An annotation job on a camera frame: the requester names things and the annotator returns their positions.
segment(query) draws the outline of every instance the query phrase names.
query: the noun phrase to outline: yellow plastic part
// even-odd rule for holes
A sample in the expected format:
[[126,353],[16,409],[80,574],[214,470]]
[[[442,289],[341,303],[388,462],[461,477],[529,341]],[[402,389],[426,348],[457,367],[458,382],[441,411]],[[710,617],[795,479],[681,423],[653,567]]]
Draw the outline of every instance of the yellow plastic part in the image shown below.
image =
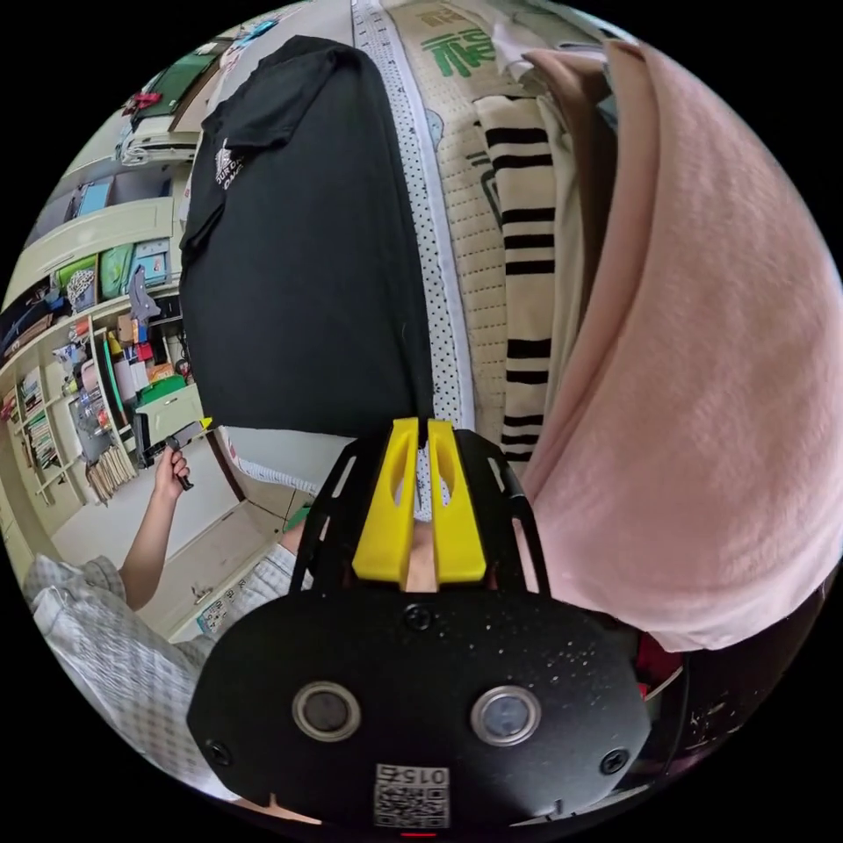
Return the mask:
[[[352,562],[361,580],[395,582],[402,589],[407,584],[418,452],[418,419],[396,419]],[[401,496],[396,503],[399,488]]]
[[[454,429],[449,421],[429,421],[428,439],[436,581],[440,586],[479,582],[486,575],[486,558]],[[450,493],[447,506],[442,501],[440,479]]]

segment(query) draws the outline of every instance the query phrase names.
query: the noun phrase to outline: qr code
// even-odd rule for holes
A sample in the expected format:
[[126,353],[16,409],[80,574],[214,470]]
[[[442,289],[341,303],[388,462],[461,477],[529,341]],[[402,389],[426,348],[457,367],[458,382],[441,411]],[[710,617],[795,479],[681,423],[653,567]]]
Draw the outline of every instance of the qr code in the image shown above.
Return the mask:
[[447,770],[378,766],[375,825],[384,828],[448,828],[449,815]]

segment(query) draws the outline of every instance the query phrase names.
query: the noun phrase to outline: striped scarf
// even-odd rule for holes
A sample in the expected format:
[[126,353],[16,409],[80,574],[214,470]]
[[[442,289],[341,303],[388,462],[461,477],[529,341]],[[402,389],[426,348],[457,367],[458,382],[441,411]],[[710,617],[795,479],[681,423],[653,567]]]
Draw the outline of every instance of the striped scarf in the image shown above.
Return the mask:
[[553,331],[556,179],[535,99],[484,97],[475,107],[501,202],[508,331],[501,446],[517,470],[530,459],[544,420]]

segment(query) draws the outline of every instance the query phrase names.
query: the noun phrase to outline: pink cloth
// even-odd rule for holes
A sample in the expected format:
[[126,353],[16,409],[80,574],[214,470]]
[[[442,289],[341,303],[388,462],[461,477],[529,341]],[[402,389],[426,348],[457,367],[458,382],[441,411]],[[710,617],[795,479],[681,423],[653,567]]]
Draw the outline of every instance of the pink cloth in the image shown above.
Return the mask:
[[[843,290],[746,124],[656,50],[607,49],[606,240],[522,482],[555,597],[668,651],[718,649],[785,617],[839,559]],[[528,54],[540,70],[552,56]]]

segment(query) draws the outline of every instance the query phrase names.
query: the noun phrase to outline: person's hand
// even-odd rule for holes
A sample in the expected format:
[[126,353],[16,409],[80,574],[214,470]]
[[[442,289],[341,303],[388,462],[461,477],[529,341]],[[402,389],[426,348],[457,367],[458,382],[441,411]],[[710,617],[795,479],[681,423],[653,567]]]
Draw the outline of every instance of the person's hand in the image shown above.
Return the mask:
[[191,470],[187,467],[187,460],[180,450],[173,450],[169,445],[161,454],[155,469],[155,491],[153,494],[168,501],[177,501],[184,491],[179,482],[180,477],[187,477]]

